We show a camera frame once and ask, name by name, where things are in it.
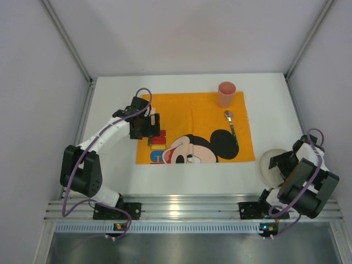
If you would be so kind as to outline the cream white plate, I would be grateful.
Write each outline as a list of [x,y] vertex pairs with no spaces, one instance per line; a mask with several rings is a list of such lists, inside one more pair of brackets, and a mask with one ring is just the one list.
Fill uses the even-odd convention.
[[272,157],[281,155],[285,152],[286,150],[281,148],[271,149],[266,151],[259,159],[258,169],[261,179],[269,188],[279,189],[279,186],[284,182],[278,167],[269,169],[269,165]]

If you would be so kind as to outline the metal fork green handle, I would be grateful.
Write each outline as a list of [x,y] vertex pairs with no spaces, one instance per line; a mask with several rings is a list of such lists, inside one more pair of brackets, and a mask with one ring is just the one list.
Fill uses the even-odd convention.
[[[151,117],[151,125],[155,125],[155,114],[156,114],[156,109],[154,107],[151,108],[150,110],[150,117]],[[147,145],[150,146],[152,141],[152,136],[148,137],[148,142]]]

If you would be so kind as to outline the orange Mickey Mouse placemat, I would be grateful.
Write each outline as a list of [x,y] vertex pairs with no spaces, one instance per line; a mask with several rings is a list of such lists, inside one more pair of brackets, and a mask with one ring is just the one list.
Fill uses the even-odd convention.
[[255,160],[243,92],[227,110],[233,114],[236,145],[225,109],[215,92],[157,93],[152,107],[160,114],[161,135],[140,140],[136,164],[229,163]]

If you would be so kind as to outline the metal spoon green handle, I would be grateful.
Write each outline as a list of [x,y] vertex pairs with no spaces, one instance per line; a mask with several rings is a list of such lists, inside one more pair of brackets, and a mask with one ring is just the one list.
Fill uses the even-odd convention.
[[234,137],[235,143],[237,146],[239,146],[238,139],[237,139],[237,136],[235,133],[234,125],[233,125],[233,114],[231,111],[226,110],[226,111],[224,111],[224,116],[228,119],[230,129],[231,129],[232,135]]

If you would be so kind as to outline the pink plastic cup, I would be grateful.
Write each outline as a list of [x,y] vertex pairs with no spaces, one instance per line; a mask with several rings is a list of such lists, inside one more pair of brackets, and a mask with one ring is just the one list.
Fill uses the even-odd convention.
[[218,86],[218,105],[221,108],[229,107],[236,90],[237,88],[232,82],[225,81],[220,83]]

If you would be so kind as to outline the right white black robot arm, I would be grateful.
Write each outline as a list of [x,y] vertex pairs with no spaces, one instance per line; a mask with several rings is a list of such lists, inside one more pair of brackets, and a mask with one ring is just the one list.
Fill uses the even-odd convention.
[[277,190],[281,204],[291,205],[297,213],[314,219],[339,183],[339,177],[326,167],[324,154],[315,136],[304,135],[290,151],[266,151],[258,169],[263,182]]

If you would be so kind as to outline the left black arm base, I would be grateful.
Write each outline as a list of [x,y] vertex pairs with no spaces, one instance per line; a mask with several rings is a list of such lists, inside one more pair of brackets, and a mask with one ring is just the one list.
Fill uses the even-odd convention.
[[122,202],[119,210],[95,204],[94,220],[139,220],[141,216],[142,204],[139,202]]

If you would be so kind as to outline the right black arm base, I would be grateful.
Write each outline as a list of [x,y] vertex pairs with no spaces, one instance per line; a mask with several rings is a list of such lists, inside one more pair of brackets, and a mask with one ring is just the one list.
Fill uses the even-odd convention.
[[238,203],[240,219],[250,220],[250,219],[272,219],[269,216],[269,209],[272,205],[267,201],[268,197],[275,194],[277,189],[270,188],[265,189],[255,202],[240,202]]

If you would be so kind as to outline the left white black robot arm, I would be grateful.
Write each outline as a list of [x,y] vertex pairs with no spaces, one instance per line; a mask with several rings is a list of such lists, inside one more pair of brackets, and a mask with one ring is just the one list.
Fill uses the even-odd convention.
[[160,134],[160,115],[151,107],[151,100],[133,97],[129,106],[113,113],[107,124],[92,137],[78,146],[65,148],[61,186],[98,203],[117,207],[122,200],[121,194],[103,182],[100,154],[127,136],[132,140],[141,140]]

